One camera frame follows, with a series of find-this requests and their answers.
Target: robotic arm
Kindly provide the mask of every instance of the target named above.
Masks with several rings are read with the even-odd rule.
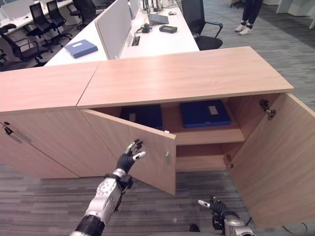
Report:
[[[212,225],[215,230],[222,230],[225,236],[255,236],[252,230],[240,220],[238,214],[229,211],[227,206],[216,197],[210,198],[210,203],[199,200],[198,203],[212,212]]]
[[[142,142],[137,139],[132,142],[121,155],[116,169],[111,174],[106,174],[99,184],[96,195],[90,202],[83,219],[70,236],[101,236],[110,218],[117,211],[123,194],[127,188],[132,187],[132,177],[128,175],[132,165],[146,155]]]

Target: cabinet top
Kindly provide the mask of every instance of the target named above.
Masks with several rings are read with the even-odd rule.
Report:
[[[0,73],[0,112],[75,107],[99,62]]]
[[[293,87],[251,47],[100,63],[79,108],[291,92]]]

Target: white sneaker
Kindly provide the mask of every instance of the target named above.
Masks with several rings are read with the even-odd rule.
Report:
[[[240,25],[235,29],[235,32],[241,32],[241,31],[243,31],[245,28],[246,28],[246,26],[240,24]]]
[[[252,29],[245,27],[245,29],[240,32],[240,35],[250,34],[251,32],[252,32]]]

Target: blue binder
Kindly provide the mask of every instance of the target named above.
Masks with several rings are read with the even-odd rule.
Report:
[[[231,124],[221,100],[181,103],[180,107],[185,128]]]
[[[120,117],[151,128],[163,129],[161,105],[123,107]]]
[[[79,58],[89,53],[96,52],[97,46],[83,39],[81,41],[66,45],[65,48],[74,58]]]

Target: cabinet door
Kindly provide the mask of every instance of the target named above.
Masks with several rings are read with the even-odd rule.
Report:
[[[111,173],[116,159],[78,109],[1,116],[1,122],[79,177]]]
[[[116,158],[136,139],[147,155],[136,162],[130,175],[175,195],[175,135],[93,110],[81,110]]]
[[[78,177],[15,133],[7,135],[3,128],[0,128],[0,162],[36,178]]]
[[[259,228],[315,220],[315,113],[281,94],[228,167]]]

